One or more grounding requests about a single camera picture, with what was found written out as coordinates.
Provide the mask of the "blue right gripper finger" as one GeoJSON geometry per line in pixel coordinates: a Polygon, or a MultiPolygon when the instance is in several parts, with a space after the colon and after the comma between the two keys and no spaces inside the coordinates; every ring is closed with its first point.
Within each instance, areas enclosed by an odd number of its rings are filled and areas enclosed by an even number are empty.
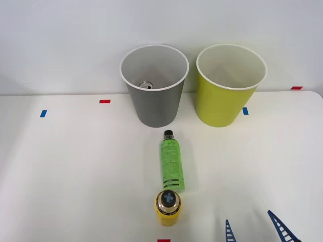
{"type": "Polygon", "coordinates": [[[281,242],[300,242],[300,239],[298,239],[293,234],[293,232],[271,210],[268,210],[267,213],[274,224],[281,242]]]}
{"type": "Polygon", "coordinates": [[[235,237],[233,231],[230,227],[229,221],[226,220],[225,222],[225,232],[226,232],[226,242],[235,242],[235,237]]]}

